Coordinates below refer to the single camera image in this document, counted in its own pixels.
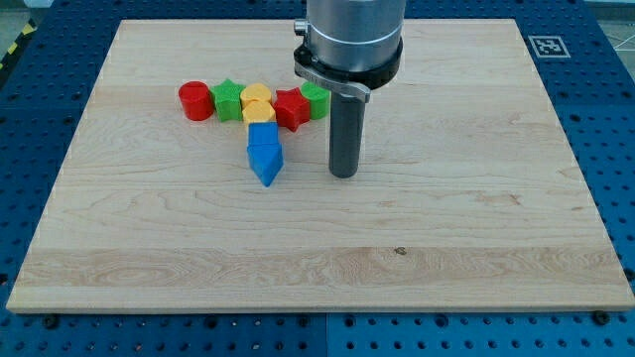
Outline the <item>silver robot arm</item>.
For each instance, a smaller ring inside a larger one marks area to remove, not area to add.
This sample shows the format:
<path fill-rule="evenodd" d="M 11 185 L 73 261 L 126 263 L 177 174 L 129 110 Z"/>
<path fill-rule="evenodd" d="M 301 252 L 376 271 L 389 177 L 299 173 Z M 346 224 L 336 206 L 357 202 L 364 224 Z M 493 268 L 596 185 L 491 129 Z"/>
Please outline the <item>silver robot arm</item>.
<path fill-rule="evenodd" d="M 308 0 L 294 23 L 296 75 L 362 103 L 397 73 L 405 0 Z"/>

